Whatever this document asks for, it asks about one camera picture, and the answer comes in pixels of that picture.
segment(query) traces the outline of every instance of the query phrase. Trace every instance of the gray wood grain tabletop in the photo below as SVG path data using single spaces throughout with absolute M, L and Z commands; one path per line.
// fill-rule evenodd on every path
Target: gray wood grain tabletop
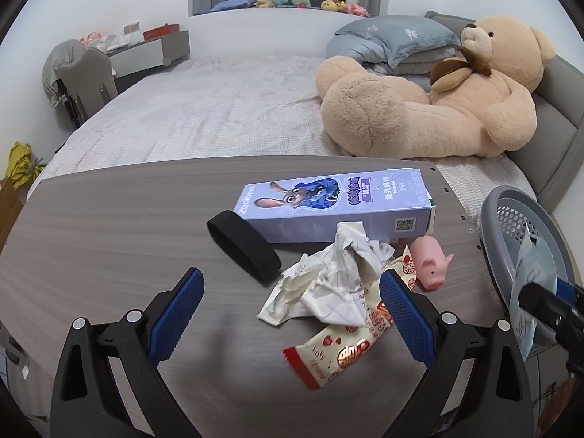
M 320 391 L 308 391 L 282 356 L 323 325 L 272 327 L 256 318 L 273 285 L 249 277 L 212 241 L 206 222 L 232 209 L 243 185 L 300 176 L 420 168 L 437 206 L 434 236 L 453 253 L 447 280 L 428 294 L 439 311 L 491 326 L 503 316 L 478 234 L 427 163 L 324 156 L 205 158 L 121 166 L 44 180 L 0 256 L 0 320 L 54 375 L 71 322 L 119 320 L 171 289 L 190 267 L 205 294 L 172 358 L 159 371 L 203 436 L 378 438 L 424 372 L 395 327 Z M 303 251 L 278 246 L 283 268 Z M 114 364 L 116 376 L 122 373 Z M 147 429 L 127 382 L 128 411 Z

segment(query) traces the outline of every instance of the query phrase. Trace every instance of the gray plastic basket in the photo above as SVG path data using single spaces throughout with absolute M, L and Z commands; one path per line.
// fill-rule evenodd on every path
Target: gray plastic basket
M 499 186 L 483 202 L 481 239 L 493 279 L 507 307 L 526 226 L 532 234 L 542 237 L 547 243 L 554 257 L 557 277 L 569 285 L 575 283 L 568 249 L 544 208 L 523 191 Z M 552 345 L 556 342 L 555 336 L 549 327 L 538 323 L 534 342 L 541 346 Z

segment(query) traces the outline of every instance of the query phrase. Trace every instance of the large beige teddy bear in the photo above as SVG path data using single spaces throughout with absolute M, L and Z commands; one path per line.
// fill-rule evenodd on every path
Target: large beige teddy bear
M 471 64 L 439 63 L 429 94 L 351 58 L 323 62 L 316 88 L 327 133 L 352 155 L 380 158 L 496 156 L 524 146 L 537 122 L 531 92 L 556 56 L 553 45 L 502 15 L 469 24 L 461 41 Z

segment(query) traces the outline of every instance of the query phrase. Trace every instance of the bed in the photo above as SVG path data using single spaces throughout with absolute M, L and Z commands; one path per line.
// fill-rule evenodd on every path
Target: bed
M 435 12 L 426 17 L 457 34 L 469 21 Z M 326 43 L 348 18 L 354 17 L 289 8 L 191 18 L 191 60 L 147 77 L 94 115 L 55 155 L 29 197 L 43 179 L 111 166 L 213 156 L 348 155 L 322 128 L 314 87 Z M 236 51 L 212 43 L 255 23 L 262 32 L 257 41 L 265 42 L 260 51 L 245 41 Z M 290 39 L 300 28 L 297 50 Z M 205 38 L 212 31 L 214 37 Z M 274 34 L 285 43 L 270 45 Z M 557 58 L 534 94 L 538 128 L 527 146 L 492 159 L 432 160 L 477 226 L 483 199 L 497 185 L 537 197 L 548 212 L 557 205 L 584 158 L 579 93 L 584 76 Z

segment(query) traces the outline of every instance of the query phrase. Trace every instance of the bed sheet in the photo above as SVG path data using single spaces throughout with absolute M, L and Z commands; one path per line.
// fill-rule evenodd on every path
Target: bed sheet
M 112 166 L 244 155 L 348 155 L 322 128 L 321 58 L 185 61 L 145 78 L 75 131 L 35 181 Z M 534 196 L 506 156 L 433 160 L 478 223 L 483 199 L 509 184 Z

